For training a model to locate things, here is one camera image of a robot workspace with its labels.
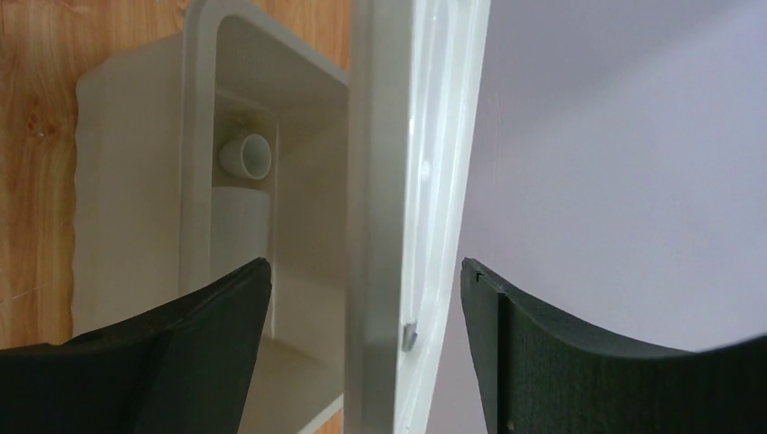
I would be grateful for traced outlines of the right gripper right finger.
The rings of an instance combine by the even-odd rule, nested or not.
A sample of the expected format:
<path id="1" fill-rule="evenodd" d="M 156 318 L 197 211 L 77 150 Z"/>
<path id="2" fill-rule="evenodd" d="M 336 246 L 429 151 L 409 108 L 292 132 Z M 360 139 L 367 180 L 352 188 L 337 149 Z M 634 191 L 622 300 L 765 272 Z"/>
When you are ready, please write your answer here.
<path id="1" fill-rule="evenodd" d="M 464 259 L 460 298 L 490 433 L 763 433 L 766 339 L 703 352 L 590 324 Z"/>

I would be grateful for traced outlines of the beige plastic bin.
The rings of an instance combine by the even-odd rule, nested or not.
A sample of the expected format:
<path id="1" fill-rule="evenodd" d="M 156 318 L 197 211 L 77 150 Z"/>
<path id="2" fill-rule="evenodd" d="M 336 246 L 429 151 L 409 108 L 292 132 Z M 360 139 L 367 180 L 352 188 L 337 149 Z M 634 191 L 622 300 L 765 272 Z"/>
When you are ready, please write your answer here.
<path id="1" fill-rule="evenodd" d="M 243 433 L 312 433 L 344 389 L 348 76 L 248 1 L 193 1 L 180 33 L 76 85 L 72 326 L 138 315 L 262 256 L 272 292 Z M 260 134 L 266 178 L 218 152 Z"/>

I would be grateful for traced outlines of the small white cup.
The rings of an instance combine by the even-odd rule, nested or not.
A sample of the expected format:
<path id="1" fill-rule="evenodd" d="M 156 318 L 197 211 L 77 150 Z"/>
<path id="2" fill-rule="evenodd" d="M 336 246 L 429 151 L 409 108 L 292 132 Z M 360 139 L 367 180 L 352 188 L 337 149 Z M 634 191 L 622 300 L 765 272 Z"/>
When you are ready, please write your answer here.
<path id="1" fill-rule="evenodd" d="M 259 181 L 267 177 L 272 164 L 269 141 L 260 134 L 230 140 L 218 152 L 219 166 L 227 174 Z"/>

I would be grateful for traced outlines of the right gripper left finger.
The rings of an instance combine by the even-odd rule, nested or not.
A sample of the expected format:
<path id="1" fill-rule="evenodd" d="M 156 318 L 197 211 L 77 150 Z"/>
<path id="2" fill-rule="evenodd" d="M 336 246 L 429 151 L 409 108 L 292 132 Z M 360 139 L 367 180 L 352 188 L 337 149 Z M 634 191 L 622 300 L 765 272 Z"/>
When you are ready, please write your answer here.
<path id="1" fill-rule="evenodd" d="M 234 433 L 270 303 L 255 259 L 208 286 L 72 338 L 1 353 L 4 433 Z"/>

